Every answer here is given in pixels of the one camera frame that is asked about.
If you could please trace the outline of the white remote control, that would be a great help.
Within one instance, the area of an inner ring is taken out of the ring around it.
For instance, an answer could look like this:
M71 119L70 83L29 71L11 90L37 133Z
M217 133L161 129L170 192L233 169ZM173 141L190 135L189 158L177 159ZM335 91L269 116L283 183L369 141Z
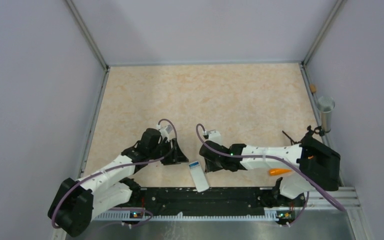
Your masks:
M198 193L204 192L210 188L208 181L206 179L205 173L201 167L201 164L199 162L199 165L194 166L194 167L189 167L188 168L190 171L190 175L192 177L192 180L195 184L195 189Z

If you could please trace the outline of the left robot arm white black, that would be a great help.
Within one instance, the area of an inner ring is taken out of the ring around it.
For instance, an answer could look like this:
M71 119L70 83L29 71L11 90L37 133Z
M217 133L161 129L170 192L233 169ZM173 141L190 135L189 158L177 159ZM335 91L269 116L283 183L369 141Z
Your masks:
M79 179L67 178L61 184L47 216L55 229L69 236L82 234L98 215L112 207L126 204L134 207L140 193L130 177L149 164L186 163L172 124L147 128L141 139L126 148L113 161L94 173Z

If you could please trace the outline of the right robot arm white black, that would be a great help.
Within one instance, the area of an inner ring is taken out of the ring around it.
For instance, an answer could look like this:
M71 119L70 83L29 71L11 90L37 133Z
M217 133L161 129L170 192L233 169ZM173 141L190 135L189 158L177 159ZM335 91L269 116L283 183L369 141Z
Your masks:
M207 172L289 170L290 173L280 175L279 189L273 192L273 200L279 206L287 206L298 195L312 189L319 192L339 189L340 154L311 136L281 147L244 143L225 147L214 137L200 136L199 140L202 143L199 154L205 160Z

